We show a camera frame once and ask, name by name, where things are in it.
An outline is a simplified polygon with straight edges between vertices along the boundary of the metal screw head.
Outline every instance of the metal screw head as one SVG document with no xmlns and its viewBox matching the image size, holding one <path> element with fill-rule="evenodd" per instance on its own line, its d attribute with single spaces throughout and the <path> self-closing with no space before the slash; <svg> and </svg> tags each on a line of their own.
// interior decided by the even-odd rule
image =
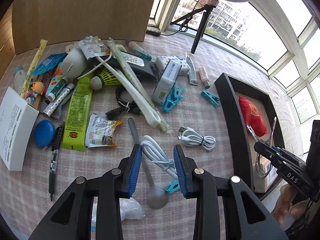
<svg viewBox="0 0 320 240">
<path fill-rule="evenodd" d="M 195 169 L 195 173 L 196 173 L 196 174 L 203 174 L 203 173 L 204 173 L 204 170 L 201 169 L 201 168 L 196 168 L 196 169 Z"/>
<path fill-rule="evenodd" d="M 112 173 L 113 175 L 118 175 L 118 174 L 121 173 L 121 169 L 119 169 L 119 168 L 114 168 L 114 169 L 111 171 L 111 173 Z"/>
<path fill-rule="evenodd" d="M 78 177 L 78 178 L 76 178 L 76 183 L 77 183 L 77 184 L 84 183 L 84 181 L 85 181 L 84 177 Z"/>
<path fill-rule="evenodd" d="M 240 182 L 240 178 L 238 176 L 232 176 L 231 177 L 231 181 L 234 183 L 239 183 Z"/>
</svg>

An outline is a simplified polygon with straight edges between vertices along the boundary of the metal tongs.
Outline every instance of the metal tongs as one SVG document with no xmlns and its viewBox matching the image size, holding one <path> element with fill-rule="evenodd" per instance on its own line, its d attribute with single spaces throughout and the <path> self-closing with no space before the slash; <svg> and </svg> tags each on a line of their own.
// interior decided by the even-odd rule
<svg viewBox="0 0 320 240">
<path fill-rule="evenodd" d="M 268 144 L 269 147 L 271 148 L 272 147 L 273 132 L 274 132 L 275 127 L 276 127 L 276 122 L 277 122 L 277 117 L 275 117 L 274 120 L 273 120 L 272 129 L 271 129 L 271 135 L 270 135 L 270 137 L 269 137 L 269 139 L 267 141 L 262 141 L 262 140 L 258 139 L 258 137 L 257 137 L 256 133 L 254 132 L 254 130 L 252 129 L 251 125 L 247 124 L 247 128 L 248 128 L 249 132 L 251 133 L 252 137 L 254 138 L 254 140 L 256 142 L 262 141 L 262 142 Z M 270 163 L 269 170 L 267 172 L 264 171 L 264 169 L 262 168 L 261 163 L 260 163 L 260 153 L 257 153 L 255 167 L 256 167 L 256 171 L 257 171 L 258 176 L 261 179 L 264 179 L 265 177 L 268 176 L 268 174 L 270 173 L 270 171 L 271 171 L 273 166 Z"/>
</svg>

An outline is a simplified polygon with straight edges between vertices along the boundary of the pink checkered cloth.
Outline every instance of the pink checkered cloth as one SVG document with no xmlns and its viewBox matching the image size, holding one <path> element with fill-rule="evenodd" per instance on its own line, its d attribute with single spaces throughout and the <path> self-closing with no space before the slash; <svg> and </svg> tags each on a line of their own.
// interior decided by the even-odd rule
<svg viewBox="0 0 320 240">
<path fill-rule="evenodd" d="M 62 53 L 65 47 L 73 42 L 49 45 L 45 48 L 41 61 L 50 54 Z M 170 37 L 154 37 L 146 35 L 145 41 L 140 43 L 146 52 L 153 56 L 181 55 L 190 51 L 193 38 L 176 34 Z M 13 86 L 13 71 L 17 66 L 23 66 L 25 70 L 36 53 L 37 49 L 16 55 L 0 80 L 0 100 L 2 100 L 8 86 Z M 207 69 L 211 88 L 210 92 L 217 93 L 214 81 L 225 72 L 246 81 L 255 87 L 267 92 L 277 111 L 284 135 L 286 148 L 293 153 L 302 153 L 302 145 L 296 138 L 297 127 L 294 127 L 287 109 L 288 97 L 276 83 L 233 54 L 221 48 L 200 41 L 196 53 L 191 54 L 195 66 L 203 65 Z M 117 167 L 120 160 L 129 156 L 133 147 L 127 119 L 135 120 L 140 139 L 144 135 L 150 135 L 162 147 L 169 158 L 172 158 L 173 147 L 180 142 L 177 139 L 177 131 L 181 125 L 189 126 L 203 135 L 213 135 L 217 140 L 217 147 L 207 152 L 201 147 L 182 146 L 187 157 L 194 158 L 198 167 L 202 167 L 215 176 L 229 178 L 233 175 L 233 163 L 222 107 L 217 109 L 210 105 L 201 95 L 203 85 L 199 87 L 190 85 L 187 76 L 178 77 L 178 86 L 187 84 L 180 103 L 163 117 L 173 128 L 173 133 L 164 134 L 159 129 L 151 128 L 143 116 L 122 114 L 119 119 L 123 124 L 116 129 L 115 141 L 118 147 L 97 147 L 86 149 L 85 152 L 62 149 L 58 157 L 58 169 L 56 175 L 56 200 L 70 183 L 78 176 L 87 179 L 102 176 L 106 171 Z M 156 83 L 144 83 L 147 93 L 151 96 Z M 105 112 L 118 107 L 115 98 L 115 87 L 103 87 L 94 91 L 90 115 L 96 113 L 104 116 Z M 66 104 L 63 107 L 62 119 L 66 117 Z M 39 114 L 34 127 L 43 119 Z M 49 118 L 58 126 L 61 120 Z M 7 218 L 10 226 L 15 230 L 29 236 L 47 213 L 54 202 L 49 199 L 49 167 L 52 152 L 48 149 L 42 151 L 31 133 L 25 154 L 23 171 L 9 172 L 4 162 L 0 160 L 0 212 Z M 156 165 L 148 161 L 151 173 L 157 186 L 165 188 L 172 178 Z M 194 230 L 194 217 L 196 212 L 196 200 L 186 200 L 180 191 L 170 195 L 169 203 L 160 210 L 152 210 L 146 204 L 147 179 L 144 172 L 140 172 L 135 198 L 146 210 L 146 217 L 142 220 L 125 220 L 122 223 L 124 239 L 192 239 Z M 264 203 L 272 199 L 271 194 Z M 220 225 L 221 237 L 225 238 L 223 207 L 220 201 Z"/>
</svg>

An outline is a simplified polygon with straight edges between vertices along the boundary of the yellow shuttlecock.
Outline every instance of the yellow shuttlecock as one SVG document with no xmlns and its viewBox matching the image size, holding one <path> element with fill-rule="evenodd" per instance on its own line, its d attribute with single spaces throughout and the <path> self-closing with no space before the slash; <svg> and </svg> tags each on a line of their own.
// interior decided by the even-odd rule
<svg viewBox="0 0 320 240">
<path fill-rule="evenodd" d="M 99 90 L 103 86 L 117 86 L 120 81 L 107 69 L 104 69 L 98 76 L 95 76 L 90 81 L 90 87 L 93 90 Z"/>
</svg>

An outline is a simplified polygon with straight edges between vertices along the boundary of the tree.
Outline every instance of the tree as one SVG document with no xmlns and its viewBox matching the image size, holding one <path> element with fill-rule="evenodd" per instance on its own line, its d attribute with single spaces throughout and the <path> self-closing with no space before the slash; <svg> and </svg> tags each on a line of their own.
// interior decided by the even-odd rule
<svg viewBox="0 0 320 240">
<path fill-rule="evenodd" d="M 220 41 L 223 41 L 224 43 L 234 47 L 235 49 L 241 51 L 242 53 L 246 54 L 248 57 L 252 58 L 255 61 L 258 61 L 261 56 L 260 53 L 254 53 L 251 51 L 248 51 L 244 46 L 239 46 L 238 42 L 234 39 L 225 38 L 221 32 L 217 32 L 214 28 L 206 27 L 205 33 L 209 34 L 210 36 L 213 36 L 214 38 L 217 38 Z"/>
</svg>

